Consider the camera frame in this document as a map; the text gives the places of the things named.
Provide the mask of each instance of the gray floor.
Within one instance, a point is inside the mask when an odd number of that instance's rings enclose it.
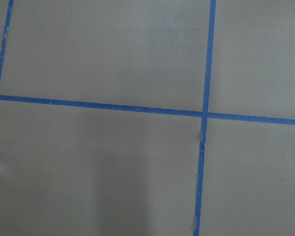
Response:
[[[15,1],[0,94],[201,111],[209,4]],[[217,1],[209,111],[295,119],[295,0]],[[0,100],[0,236],[191,236],[200,125]],[[208,119],[200,235],[295,236],[295,126]]]

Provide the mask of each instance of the horizontal blue line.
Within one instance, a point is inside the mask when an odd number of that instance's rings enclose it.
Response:
[[[0,100],[11,101],[11,102],[28,102],[28,103],[38,103],[38,104],[59,105],[59,106],[85,107],[85,108],[95,108],[95,109],[128,111],[128,112],[165,114],[165,115],[185,116],[185,117],[202,117],[202,112],[197,112],[197,111],[186,111],[186,110],[153,108],[153,107],[126,106],[126,105],[114,105],[114,104],[94,103],[94,102],[79,102],[79,101],[36,98],[36,97],[0,95]],[[256,117],[256,116],[245,116],[245,115],[234,115],[234,114],[212,113],[212,112],[208,113],[208,118],[295,125],[295,119]]]
[[[208,117],[213,119],[228,119],[228,120],[241,120],[241,121],[271,123],[271,124],[295,125],[295,119],[255,117],[255,116],[233,115],[233,114],[212,113],[212,112],[209,112]]]
[[[0,95],[0,100],[49,104],[49,105],[61,105],[61,106],[71,106],[71,107],[97,108],[97,109],[117,110],[117,111],[127,111],[127,112],[165,114],[165,115],[175,115],[175,116],[185,116],[185,117],[201,117],[202,116],[202,112],[196,112],[196,111],[114,105],[114,104],[94,103],[94,102],[79,102],[79,101],[68,101],[68,100],[57,100],[57,99],[35,98],[35,97]]]

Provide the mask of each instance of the blue grout line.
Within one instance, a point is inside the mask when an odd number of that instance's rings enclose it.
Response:
[[[211,0],[208,36],[207,36],[205,86],[204,86],[203,103],[202,103],[201,141],[200,141],[200,147],[199,147],[198,180],[197,180],[197,193],[196,193],[196,204],[195,204],[195,229],[193,232],[193,236],[198,236],[200,232],[205,145],[206,145],[206,137],[207,137],[208,104],[209,104],[209,95],[210,95],[210,81],[211,81],[213,41],[214,41],[215,9],[216,9],[216,0]]]
[[[261,123],[295,125],[295,119],[256,117],[256,116],[233,115],[233,114],[211,113],[211,112],[208,114],[208,117],[213,119],[241,120],[241,121],[251,121],[251,122],[261,122]]]
[[[2,68],[4,62],[4,54],[5,54],[5,47],[6,47],[6,36],[9,30],[9,25],[11,21],[11,13],[13,8],[13,0],[9,0],[8,9],[6,13],[5,25],[3,30],[2,42],[1,42],[1,50],[0,50],[0,81],[2,75]]]
[[[0,100],[14,101],[14,102],[39,103],[39,104],[50,104],[50,105],[62,105],[62,106],[72,106],[72,107],[97,108],[97,109],[128,111],[128,112],[143,112],[143,113],[153,113],[153,114],[176,115],[176,116],[185,116],[185,117],[201,117],[202,116],[202,112],[197,112],[197,111],[127,106],[127,105],[115,105],[115,104],[94,103],[94,102],[68,101],[68,100],[34,98],[34,97],[0,95]]]

